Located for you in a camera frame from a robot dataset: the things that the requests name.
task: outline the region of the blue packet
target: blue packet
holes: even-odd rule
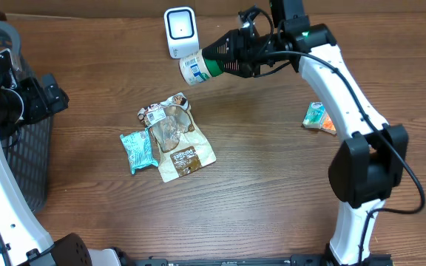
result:
[[[152,146],[148,129],[142,132],[134,132],[126,137],[121,135],[120,138],[127,152],[131,174],[134,174],[136,169],[150,165],[159,166],[157,160],[152,156]]]

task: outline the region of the plastic crate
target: plastic crate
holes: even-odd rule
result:
[[[0,51],[6,48],[11,49],[13,60],[17,61],[16,77],[19,80],[35,77],[21,55],[21,42],[16,29],[0,21]],[[19,143],[4,149],[4,156],[32,212],[40,211],[47,201],[47,167],[52,124],[53,118],[49,117],[36,125],[22,126]],[[16,135],[13,135],[2,141],[2,146],[8,146],[15,138]]]

